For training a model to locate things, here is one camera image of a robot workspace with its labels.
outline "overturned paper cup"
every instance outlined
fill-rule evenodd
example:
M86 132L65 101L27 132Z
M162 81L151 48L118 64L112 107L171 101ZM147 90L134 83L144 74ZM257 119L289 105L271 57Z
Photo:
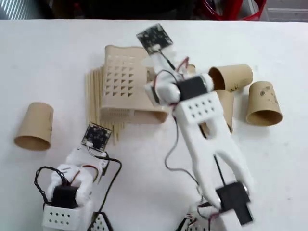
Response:
M249 101L246 121L258 126L270 126L282 121L273 85L266 81L252 84L249 88Z
M253 73L246 64L212 67L208 74L212 77L214 90L236 91L252 83Z
M188 64L187 65L187 72L188 72L188 74L191 74L191 75L196 74L196 67L195 67L195 65Z
M35 151L51 145L53 108L46 103L31 103L14 139L16 145Z
M232 118L233 118L234 95L233 93L228 92L226 90L216 90L216 93L223 107L223 116L225 117L230 133L232 133L233 132Z

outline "wire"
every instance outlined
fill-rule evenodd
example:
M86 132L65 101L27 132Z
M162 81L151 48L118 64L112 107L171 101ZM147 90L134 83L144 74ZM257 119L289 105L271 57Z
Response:
M226 186L226 182L225 182L225 179L224 179L224 177L222 175L222 172L221 172L221 169L220 169L220 166L219 166L219 163L218 163L216 155L214 156L214 159L215 159L215 162L216 162L216 165L217 165L217 168L218 168L218 171L219 171L220 178L221 178L221 181L223 183L223 186Z
M172 148L170 149L170 151L167 153L166 157L165 157L165 166L166 168L169 170L169 171L181 171L181 172L185 172L187 173L195 182L197 185L199 185L198 181L192 176L192 174L187 171L186 169L183 169L183 168L172 168L172 167L169 167L168 164L167 164L167 160L168 158L170 157L170 155L172 154L172 152L174 151L174 149L177 147L178 145L178 141L179 141L179 126L178 126L178 122L176 120L175 117L173 117L174 119L174 122L176 124L176 128L177 128L177 136L176 136L176 140L175 140L175 143L174 145L172 146Z
M44 199L44 203L50 205L51 202L48 201L48 199L47 199L47 197L46 197L46 193L45 193L45 192L42 190L42 188L38 185L39 174L40 174L40 172L41 172L43 169L49 169L49 170L51 170L51 171L56 172L56 173L59 175L59 177L61 178L61 181L62 181L62 185L63 185L63 186L64 186L64 185L67 185L67 184L68 184L68 181L67 181L67 179L65 178L63 172L61 172L60 170L58 170L58 169L56 169L56 168L54 168L54 167L42 166L42 167L40 167L40 168L36 171L36 173L35 173L35 178L34 178L34 184L35 184L35 186L37 187L37 189L39 190L40 194L42 195L42 197L43 197L43 199Z
M163 56L163 58L167 61L169 66L172 68L172 70L175 70L175 66L172 64L172 62L167 57L165 57L165 55L162 53L161 49L157 50L157 52L160 53Z
M93 169L96 170L96 176L95 176L95 178L93 179L93 182L95 182L95 180L96 180L97 177L98 177L98 173L99 173L97 167L95 167L95 166L93 166L93 165L83 165L82 167L91 167L91 168L93 168Z
M177 68L175 71L176 71L176 72L179 72L179 70L180 70L180 68L183 66L183 64L185 64L185 68L187 68L188 62L189 62L189 57L187 56L187 57L181 62L181 64L178 66L178 68Z
M116 177L118 176L119 172L120 172L121 169L122 169L122 163L121 163L121 161L119 161L119 160L117 160L117 159L113 159L113 158L109 158L109 157L103 157L103 156L96 156L96 155L94 155L94 154L91 152L89 146L87 146L87 149L88 149L88 152L90 153L90 155L94 156L95 158L98 158L98 159L100 159L100 160L113 161L113 162L117 162L118 164L120 164L119 169L118 169L117 172L115 173L114 177L112 178L112 180L111 180L111 182L110 182L110 184L109 184L109 186L108 186L108 188L107 188L105 197L104 197L104 199L103 199L103 202L102 202L102 204L101 204L101 207L100 207L99 210L98 210L97 216L95 217L95 219L93 219L93 221L91 222L91 224L89 225L89 227L88 227L88 229L87 229L87 231L91 231L91 228L92 228L93 224L95 223L95 221L96 221L96 219L97 219L99 213L102 211L102 209L103 209L103 207L104 207L104 205L105 205L107 196L108 196L109 191L110 191L110 189L111 189L111 186L113 185L113 183L114 183Z

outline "white tabletop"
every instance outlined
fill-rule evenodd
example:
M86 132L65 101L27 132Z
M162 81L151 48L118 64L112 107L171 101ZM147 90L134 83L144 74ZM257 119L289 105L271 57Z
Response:
M85 74L104 63L104 47L140 46L136 33L151 21L0 21L0 229L40 230L43 199L33 184L41 165L58 166L80 144L87 127ZM255 222L247 231L304 230L308 207L308 24L262 22L161 22L180 60L198 70L250 65L254 81L273 83L284 119L266 128L244 118L248 88L237 92L233 138L257 182ZM13 143L31 102L54 108L52 146L31 152ZM199 198L194 182L164 167L175 140L171 118L161 125L127 125L120 143L108 145L123 162L104 211L116 231L172 231ZM182 136L170 165L191 170ZM100 204L117 166L111 164L94 196ZM223 166L227 180L232 174ZM46 188L49 172L39 179ZM221 186L218 173L213 179Z

